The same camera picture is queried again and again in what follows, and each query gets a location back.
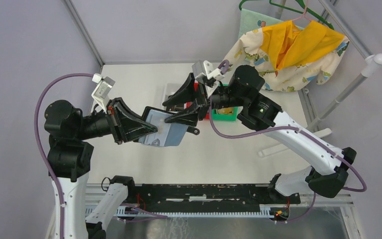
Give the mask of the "black leather card holder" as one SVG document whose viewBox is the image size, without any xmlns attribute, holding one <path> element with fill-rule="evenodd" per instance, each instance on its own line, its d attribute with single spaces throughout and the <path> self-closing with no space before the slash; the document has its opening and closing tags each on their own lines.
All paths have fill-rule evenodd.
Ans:
<svg viewBox="0 0 382 239">
<path fill-rule="evenodd" d="M 145 122 L 154 125 L 157 132 L 139 138 L 138 142 L 154 147 L 178 146 L 186 133 L 200 134 L 200 130 L 193 126 L 180 123 L 165 123 L 164 120 L 171 115 L 173 115 L 172 112 L 146 107 L 142 117 Z"/>
</svg>

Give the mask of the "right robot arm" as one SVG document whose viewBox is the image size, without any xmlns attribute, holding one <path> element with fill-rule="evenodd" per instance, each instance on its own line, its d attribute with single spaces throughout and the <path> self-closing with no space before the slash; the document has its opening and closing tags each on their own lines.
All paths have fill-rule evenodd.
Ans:
<svg viewBox="0 0 382 239">
<path fill-rule="evenodd" d="M 265 81 L 254 67 L 238 66 L 227 85 L 219 81 L 224 75 L 223 67 L 212 70 L 194 67 L 183 85 L 163 101 L 165 107 L 185 103 L 188 107 L 168 117 L 166 122 L 195 126 L 212 110 L 241 107 L 237 119 L 250 130 L 250 135 L 271 137 L 309 164 L 291 174 L 275 175 L 267 190 L 271 202 L 280 203 L 287 196 L 302 192 L 334 198 L 346 189 L 348 172 L 354 169 L 357 154 L 354 149 L 326 143 L 261 94 Z"/>
</svg>

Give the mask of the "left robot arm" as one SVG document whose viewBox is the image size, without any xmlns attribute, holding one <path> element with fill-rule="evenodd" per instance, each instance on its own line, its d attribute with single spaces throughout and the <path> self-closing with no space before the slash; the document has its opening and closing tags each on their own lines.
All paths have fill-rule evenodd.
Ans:
<svg viewBox="0 0 382 239">
<path fill-rule="evenodd" d="M 115 143 L 137 142 L 157 132 L 123 101 L 109 101 L 106 110 L 83 116 L 80 109 L 66 100 L 57 100 L 45 110 L 44 128 L 49 133 L 50 150 L 46 161 L 55 176 L 53 187 L 60 206 L 56 214 L 57 239 L 104 239 L 117 208 L 136 198 L 131 176 L 114 176 L 91 214 L 86 215 L 86 188 L 94 147 L 89 139 L 111 135 Z"/>
</svg>

